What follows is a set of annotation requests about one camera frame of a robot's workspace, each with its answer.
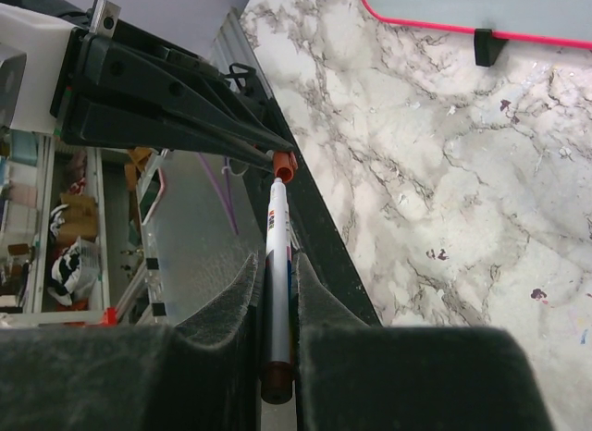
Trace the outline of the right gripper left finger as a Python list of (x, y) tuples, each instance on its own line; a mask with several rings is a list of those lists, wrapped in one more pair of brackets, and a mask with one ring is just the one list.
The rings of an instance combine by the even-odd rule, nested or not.
[(255, 430), (259, 256), (177, 326), (6, 328), (5, 430)]

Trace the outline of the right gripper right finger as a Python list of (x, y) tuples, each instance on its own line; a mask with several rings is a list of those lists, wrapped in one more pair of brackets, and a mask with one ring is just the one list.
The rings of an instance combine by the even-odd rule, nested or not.
[(550, 430), (523, 349), (504, 330), (369, 326), (293, 259), (301, 430)]

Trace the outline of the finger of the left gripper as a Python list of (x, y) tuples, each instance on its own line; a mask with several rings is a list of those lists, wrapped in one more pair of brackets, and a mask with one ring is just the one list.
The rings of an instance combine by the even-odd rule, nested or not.
[(292, 150), (292, 144), (267, 129), (224, 81), (157, 63), (118, 44), (121, 110), (219, 129), (262, 153)]
[(186, 125), (166, 117), (153, 119), (83, 97), (78, 99), (78, 137), (93, 146), (219, 154), (253, 167), (272, 166), (269, 156), (219, 129)]

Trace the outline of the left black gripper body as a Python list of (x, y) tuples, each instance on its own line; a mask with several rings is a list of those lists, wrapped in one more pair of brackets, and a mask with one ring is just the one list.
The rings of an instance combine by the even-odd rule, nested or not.
[(73, 29), (50, 106), (53, 134), (70, 145), (119, 148), (119, 86), (120, 45)]

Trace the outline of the white marker pen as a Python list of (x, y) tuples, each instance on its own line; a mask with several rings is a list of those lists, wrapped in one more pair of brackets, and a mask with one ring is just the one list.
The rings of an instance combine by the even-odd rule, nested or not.
[(276, 178), (267, 210), (261, 366), (262, 399), (275, 405), (292, 397), (290, 290), (290, 211), (286, 186)]

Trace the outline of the red marker cap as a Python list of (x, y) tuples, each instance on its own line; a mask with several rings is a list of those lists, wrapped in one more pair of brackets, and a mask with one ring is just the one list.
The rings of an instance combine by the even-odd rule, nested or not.
[(284, 184), (293, 180), (298, 163), (294, 152), (274, 152), (273, 170), (276, 179), (281, 179)]

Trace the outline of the pink framed whiteboard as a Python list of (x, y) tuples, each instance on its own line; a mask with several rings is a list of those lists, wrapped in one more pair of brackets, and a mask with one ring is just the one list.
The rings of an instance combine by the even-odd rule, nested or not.
[(361, 0), (380, 21), (501, 39), (591, 47), (591, 0)]

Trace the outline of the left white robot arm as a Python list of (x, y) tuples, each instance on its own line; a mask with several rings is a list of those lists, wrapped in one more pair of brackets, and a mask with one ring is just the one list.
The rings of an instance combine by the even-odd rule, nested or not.
[(293, 145), (252, 68), (223, 74), (96, 0), (1, 0), (1, 124), (71, 145), (224, 155), (263, 170)]

